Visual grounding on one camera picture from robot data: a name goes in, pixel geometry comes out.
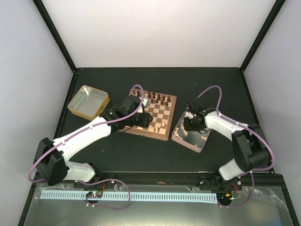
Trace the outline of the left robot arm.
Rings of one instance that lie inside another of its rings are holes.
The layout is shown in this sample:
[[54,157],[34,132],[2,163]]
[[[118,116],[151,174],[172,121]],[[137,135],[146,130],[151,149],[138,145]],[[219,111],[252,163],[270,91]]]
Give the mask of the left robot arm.
[[49,186],[64,180],[86,183],[95,188],[100,185],[101,176],[91,163],[72,162],[71,158],[93,142],[120,131],[125,127],[146,128],[153,117],[145,111],[149,105],[147,97],[127,96],[122,104],[103,111],[86,126],[53,141],[40,141],[34,160],[34,168]]

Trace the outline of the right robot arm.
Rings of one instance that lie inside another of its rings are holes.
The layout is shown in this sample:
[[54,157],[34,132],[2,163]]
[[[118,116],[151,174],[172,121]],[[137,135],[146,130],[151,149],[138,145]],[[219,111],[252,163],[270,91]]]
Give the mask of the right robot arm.
[[236,122],[215,108],[205,108],[197,98],[187,103],[183,125],[186,131],[200,132],[213,129],[232,142],[234,158],[221,166],[214,176],[214,185],[226,189],[231,180],[253,170],[268,170],[273,167],[274,155],[258,124]]

